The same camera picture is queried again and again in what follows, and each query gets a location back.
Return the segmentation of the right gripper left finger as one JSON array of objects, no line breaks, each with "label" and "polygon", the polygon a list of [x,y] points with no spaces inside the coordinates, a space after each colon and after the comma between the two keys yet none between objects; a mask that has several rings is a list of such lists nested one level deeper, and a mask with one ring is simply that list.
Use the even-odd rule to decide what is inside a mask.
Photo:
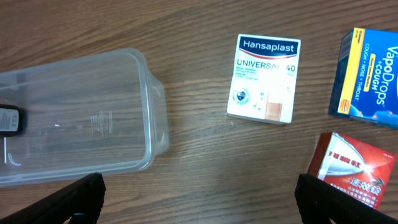
[{"label": "right gripper left finger", "polygon": [[1,219],[1,224],[96,224],[105,191],[102,174],[95,172]]}]

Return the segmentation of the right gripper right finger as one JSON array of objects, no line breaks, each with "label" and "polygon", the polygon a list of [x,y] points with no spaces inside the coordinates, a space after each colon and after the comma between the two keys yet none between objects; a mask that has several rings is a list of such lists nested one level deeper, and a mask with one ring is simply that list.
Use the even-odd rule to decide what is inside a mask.
[{"label": "right gripper right finger", "polygon": [[310,174],[299,175],[294,195],[303,224],[397,224]]}]

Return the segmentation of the dark bottle white cap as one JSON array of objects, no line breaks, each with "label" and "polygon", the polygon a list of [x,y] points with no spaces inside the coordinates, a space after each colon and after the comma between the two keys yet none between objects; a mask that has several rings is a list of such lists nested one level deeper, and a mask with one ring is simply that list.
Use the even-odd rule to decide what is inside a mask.
[{"label": "dark bottle white cap", "polygon": [[24,132],[26,112],[14,105],[1,104],[1,137],[13,137]]}]

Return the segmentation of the blue VapoDrops box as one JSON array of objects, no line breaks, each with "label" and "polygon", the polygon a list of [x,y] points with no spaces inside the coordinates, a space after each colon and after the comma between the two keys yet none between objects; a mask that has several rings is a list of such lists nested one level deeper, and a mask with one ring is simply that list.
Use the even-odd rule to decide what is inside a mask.
[{"label": "blue VapoDrops box", "polygon": [[397,128],[397,32],[355,27],[342,38],[328,113]]}]

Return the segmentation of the white Hansaplast plaster box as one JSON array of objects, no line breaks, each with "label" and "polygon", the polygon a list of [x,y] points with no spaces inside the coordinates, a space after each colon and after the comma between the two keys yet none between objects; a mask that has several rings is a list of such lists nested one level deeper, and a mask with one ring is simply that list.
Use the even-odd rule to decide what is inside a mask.
[{"label": "white Hansaplast plaster box", "polygon": [[227,114],[265,123],[291,123],[300,47],[300,39],[239,34]]}]

